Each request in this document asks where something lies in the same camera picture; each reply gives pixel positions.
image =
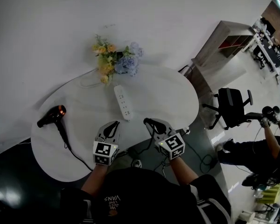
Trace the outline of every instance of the hair dryer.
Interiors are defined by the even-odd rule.
[[[65,142],[69,150],[71,150],[69,139],[67,137],[63,124],[61,123],[61,119],[63,118],[65,113],[66,109],[63,105],[54,106],[53,108],[49,109],[49,111],[37,122],[37,126],[41,128],[44,125],[55,124],[63,141]]]

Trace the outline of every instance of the office chair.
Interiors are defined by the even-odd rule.
[[[221,88],[218,94],[215,94],[214,96],[218,98],[218,108],[211,105],[202,104],[202,107],[207,107],[218,112],[218,114],[216,114],[216,120],[214,124],[210,126],[209,129],[213,129],[221,117],[223,117],[227,125],[227,127],[224,128],[225,130],[239,126],[244,122],[250,123],[251,119],[261,118],[261,114],[258,113],[248,113],[245,115],[244,106],[248,103],[253,105],[252,94],[249,90],[249,98],[245,102],[242,100],[241,92],[235,89]]]

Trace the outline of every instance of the white power strip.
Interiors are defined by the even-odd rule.
[[[125,89],[121,85],[114,87],[114,93],[120,106],[122,116],[125,120],[130,121],[133,118],[132,106]]]

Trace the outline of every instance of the glove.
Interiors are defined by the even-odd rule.
[[[259,123],[262,128],[269,126],[269,121],[268,121],[267,117],[263,117],[262,120],[259,120]]]
[[[275,125],[277,125],[279,123],[279,119],[278,119],[278,115],[277,114],[274,114],[273,115],[273,118],[271,119],[271,122]]]

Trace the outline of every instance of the white round table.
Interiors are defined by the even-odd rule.
[[[64,105],[65,129],[73,152],[91,168],[92,146],[101,126],[118,120],[121,122],[119,149],[127,149],[150,138],[143,124],[144,118],[159,118],[174,129],[190,125],[198,114],[198,98],[192,84],[175,70],[143,65],[138,74],[114,75],[112,83],[82,88],[99,83],[97,71],[77,77],[56,92],[41,106],[31,131],[33,153],[41,168],[52,178],[62,182],[76,181],[90,171],[68,149],[54,124],[39,128],[36,123],[49,108]],[[117,103],[114,86],[120,84],[132,103],[133,119],[125,121]]]

